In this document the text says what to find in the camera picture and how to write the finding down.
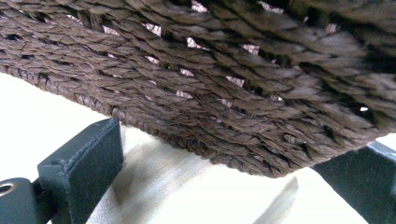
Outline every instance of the floor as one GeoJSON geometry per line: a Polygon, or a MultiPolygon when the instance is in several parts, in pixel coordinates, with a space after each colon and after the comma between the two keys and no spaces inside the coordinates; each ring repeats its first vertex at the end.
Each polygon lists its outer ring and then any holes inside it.
{"type": "MultiPolygon", "coordinates": [[[[0,101],[0,180],[35,180],[37,164],[105,119],[1,74],[0,101]]],[[[309,168],[278,179],[246,175],[134,128],[122,127],[122,136],[124,167],[88,223],[366,223],[309,168]]]]}

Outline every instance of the gap in weave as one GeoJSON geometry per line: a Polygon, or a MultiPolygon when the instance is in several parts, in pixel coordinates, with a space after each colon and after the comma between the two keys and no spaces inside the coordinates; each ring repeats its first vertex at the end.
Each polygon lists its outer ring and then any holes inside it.
{"type": "Polygon", "coordinates": [[[44,22],[45,22],[45,23],[48,23],[48,24],[52,24],[52,25],[57,25],[57,23],[56,23],[55,21],[50,20],[50,19],[47,19],[47,18],[44,18],[44,22]]]}
{"type": "Polygon", "coordinates": [[[265,11],[269,11],[269,12],[274,12],[276,14],[283,14],[284,9],[280,8],[280,7],[273,7],[263,1],[258,1],[257,2],[259,5],[262,6],[262,8],[264,8],[265,11]]]}
{"type": "Polygon", "coordinates": [[[82,25],[82,22],[81,22],[81,20],[80,20],[79,18],[74,17],[74,16],[72,16],[72,15],[67,15],[67,17],[70,18],[70,19],[72,19],[73,21],[78,22],[78,24],[82,25]]]}
{"type": "Polygon", "coordinates": [[[151,56],[145,56],[151,63],[155,63],[155,64],[160,64],[160,61],[158,59],[155,59],[151,56]]]}
{"type": "Polygon", "coordinates": [[[210,119],[212,119],[213,121],[215,121],[216,123],[222,123],[221,119],[218,119],[216,117],[210,117],[210,119]]]}
{"type": "Polygon", "coordinates": [[[242,48],[247,50],[247,52],[253,54],[253,55],[258,55],[259,54],[259,46],[256,45],[242,45],[242,48]]]}
{"type": "Polygon", "coordinates": [[[2,11],[0,10],[0,18],[6,19],[6,18],[8,18],[8,16],[6,16],[6,15],[4,14],[4,12],[2,12],[2,11]]]}
{"type": "Polygon", "coordinates": [[[110,35],[120,35],[116,30],[114,30],[114,29],[111,29],[111,28],[109,28],[109,27],[107,27],[107,26],[102,26],[103,27],[103,30],[105,31],[105,34],[110,34],[110,35]]]}
{"type": "Polygon", "coordinates": [[[299,65],[294,65],[294,66],[292,67],[292,69],[297,70],[297,71],[301,71],[301,72],[304,71],[303,68],[301,68],[299,65]]]}
{"type": "Polygon", "coordinates": [[[204,49],[206,51],[209,51],[209,49],[202,47],[201,45],[197,44],[192,37],[187,37],[187,47],[192,48],[192,49],[204,49]]]}
{"type": "Polygon", "coordinates": [[[335,23],[329,23],[326,27],[326,33],[327,34],[333,34],[337,32],[340,29],[340,26],[335,23]]]}
{"type": "Polygon", "coordinates": [[[310,123],[310,124],[313,124],[313,125],[315,125],[315,126],[317,126],[317,127],[321,127],[322,125],[320,125],[320,122],[319,121],[317,121],[317,120],[315,120],[315,119],[312,119],[311,117],[306,117],[305,119],[301,119],[301,120],[303,120],[303,121],[305,121],[305,122],[308,122],[308,123],[310,123]]]}
{"type": "Polygon", "coordinates": [[[334,132],[333,132],[333,130],[332,130],[331,127],[329,127],[329,126],[327,126],[327,125],[324,125],[324,126],[323,126],[323,131],[324,131],[324,134],[325,134],[327,137],[329,137],[329,138],[332,139],[333,141],[335,140],[335,138],[334,138],[334,132]]]}
{"type": "Polygon", "coordinates": [[[251,87],[251,93],[254,93],[254,94],[259,95],[259,96],[263,96],[263,89],[262,89],[262,87],[252,86],[251,87]]]}
{"type": "Polygon", "coordinates": [[[257,161],[263,162],[264,159],[261,156],[253,156],[253,158],[257,161]]]}
{"type": "Polygon", "coordinates": [[[320,10],[318,10],[317,8],[314,7],[309,7],[305,13],[305,17],[303,19],[303,22],[307,25],[307,26],[319,26],[322,27],[323,26],[323,21],[322,21],[322,13],[320,12],[320,10]]]}
{"type": "Polygon", "coordinates": [[[270,100],[272,101],[283,101],[283,98],[276,95],[276,94],[270,94],[270,100]]]}
{"type": "Polygon", "coordinates": [[[194,74],[191,71],[184,68],[180,68],[180,73],[185,75],[186,77],[194,77],[194,74]]]}
{"type": "Polygon", "coordinates": [[[239,87],[242,87],[244,85],[244,83],[245,83],[244,79],[237,78],[237,77],[227,77],[227,79],[229,81],[231,81],[233,84],[236,84],[239,87]]]}
{"type": "Polygon", "coordinates": [[[151,23],[142,23],[142,25],[146,27],[146,29],[154,33],[155,35],[161,36],[161,26],[154,25],[151,23]]]}
{"type": "Polygon", "coordinates": [[[152,100],[152,98],[151,98],[151,97],[149,97],[149,96],[147,96],[147,95],[145,95],[145,97],[146,97],[146,99],[147,99],[147,100],[149,100],[149,101],[153,102],[153,100],[152,100]]]}
{"type": "Polygon", "coordinates": [[[27,13],[25,13],[23,10],[18,10],[20,13],[24,14],[25,16],[27,15],[27,13]]]}
{"type": "Polygon", "coordinates": [[[199,12],[199,13],[207,12],[207,8],[204,7],[201,3],[192,0],[191,4],[192,4],[192,6],[191,6],[192,10],[199,12]]]}
{"type": "Polygon", "coordinates": [[[308,144],[306,142],[294,145],[293,149],[303,151],[312,160],[312,155],[308,151],[308,144]]]}
{"type": "Polygon", "coordinates": [[[230,102],[228,102],[225,99],[220,99],[220,101],[221,101],[222,104],[227,105],[228,107],[231,107],[233,105],[233,104],[231,104],[230,102]]]}
{"type": "Polygon", "coordinates": [[[111,76],[116,77],[116,78],[121,78],[121,79],[123,79],[123,77],[120,76],[120,75],[113,74],[113,75],[111,75],[111,76]]]}
{"type": "Polygon", "coordinates": [[[375,122],[373,111],[366,106],[360,106],[358,111],[355,110],[355,114],[369,120],[371,123],[375,122]]]}
{"type": "Polygon", "coordinates": [[[44,22],[44,18],[48,17],[47,14],[42,13],[42,12],[35,12],[31,14],[26,14],[26,16],[29,16],[32,20],[39,21],[39,22],[44,22]]]}
{"type": "Polygon", "coordinates": [[[10,39],[10,40],[16,40],[16,41],[21,42],[21,43],[25,42],[23,37],[20,36],[20,35],[12,35],[12,39],[10,39]]]}
{"type": "Polygon", "coordinates": [[[187,99],[192,99],[192,96],[189,93],[184,92],[184,91],[177,91],[176,96],[180,96],[180,97],[187,98],[187,99]]]}
{"type": "Polygon", "coordinates": [[[33,55],[25,55],[25,54],[22,54],[22,55],[18,55],[20,58],[22,58],[22,59],[31,59],[31,58],[33,58],[34,56],[33,55]]]}
{"type": "Polygon", "coordinates": [[[58,61],[58,60],[52,60],[55,63],[61,64],[61,65],[69,65],[69,66],[73,66],[72,63],[67,63],[67,62],[62,62],[62,61],[58,61]]]}
{"type": "Polygon", "coordinates": [[[92,49],[90,47],[86,46],[86,45],[81,45],[81,46],[87,51],[92,51],[92,49]]]}
{"type": "Polygon", "coordinates": [[[267,52],[265,50],[260,49],[260,47],[255,48],[258,51],[258,55],[262,57],[268,63],[273,63],[279,65],[282,61],[282,58],[279,55],[275,55],[274,53],[267,52]]]}
{"type": "Polygon", "coordinates": [[[157,83],[154,80],[149,80],[148,82],[150,82],[150,83],[152,83],[152,84],[157,86],[157,83]]]}
{"type": "Polygon", "coordinates": [[[17,35],[4,35],[4,39],[17,41],[17,35]]]}

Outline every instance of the brown wicker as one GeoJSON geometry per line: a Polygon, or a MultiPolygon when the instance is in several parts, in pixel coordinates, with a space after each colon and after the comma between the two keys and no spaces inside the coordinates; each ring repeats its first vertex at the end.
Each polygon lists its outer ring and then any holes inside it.
{"type": "Polygon", "coordinates": [[[0,71],[255,175],[396,132],[395,59],[394,1],[0,0],[0,71]]]}

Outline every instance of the wooden surface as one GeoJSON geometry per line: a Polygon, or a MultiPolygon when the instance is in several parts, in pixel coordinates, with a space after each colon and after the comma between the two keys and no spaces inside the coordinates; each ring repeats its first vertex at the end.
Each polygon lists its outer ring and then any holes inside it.
{"type": "Polygon", "coordinates": [[[123,132],[124,168],[89,223],[366,223],[311,169],[246,175],[123,132]]]}

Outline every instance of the bolt hole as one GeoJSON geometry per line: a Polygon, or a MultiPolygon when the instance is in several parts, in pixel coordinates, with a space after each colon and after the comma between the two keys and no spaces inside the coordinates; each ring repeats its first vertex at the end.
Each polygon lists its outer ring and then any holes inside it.
{"type": "Polygon", "coordinates": [[[0,185],[0,197],[9,194],[12,190],[15,189],[15,185],[12,183],[6,183],[3,185],[0,185]]]}

